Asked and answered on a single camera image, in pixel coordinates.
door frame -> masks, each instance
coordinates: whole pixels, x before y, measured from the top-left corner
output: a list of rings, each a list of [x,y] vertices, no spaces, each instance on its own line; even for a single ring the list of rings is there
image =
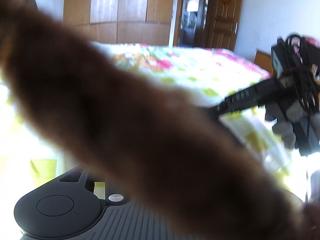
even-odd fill
[[[181,24],[182,6],[183,6],[183,0],[178,0],[175,26],[174,26],[174,35],[173,35],[173,46],[178,46],[178,42],[179,42],[179,30],[180,30],[180,24]]]

gray glove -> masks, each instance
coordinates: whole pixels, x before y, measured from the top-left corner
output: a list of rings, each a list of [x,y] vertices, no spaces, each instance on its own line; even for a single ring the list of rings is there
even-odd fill
[[[306,112],[302,109],[298,101],[296,101],[292,106],[286,111],[287,121],[278,104],[272,103],[266,105],[266,121],[274,121],[277,119],[277,123],[272,127],[275,134],[280,135],[284,146],[288,149],[294,149],[294,144],[296,142],[296,136],[293,133],[293,128],[291,122],[298,122],[304,116],[307,116]],[[320,113],[313,114],[310,117],[310,125],[312,126],[316,137],[320,139]]]

open door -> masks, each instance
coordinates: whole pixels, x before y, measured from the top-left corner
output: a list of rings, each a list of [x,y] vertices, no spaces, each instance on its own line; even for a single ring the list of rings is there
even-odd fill
[[[207,48],[234,50],[239,30],[242,0],[209,0],[212,7],[210,24],[206,25],[208,33]]]

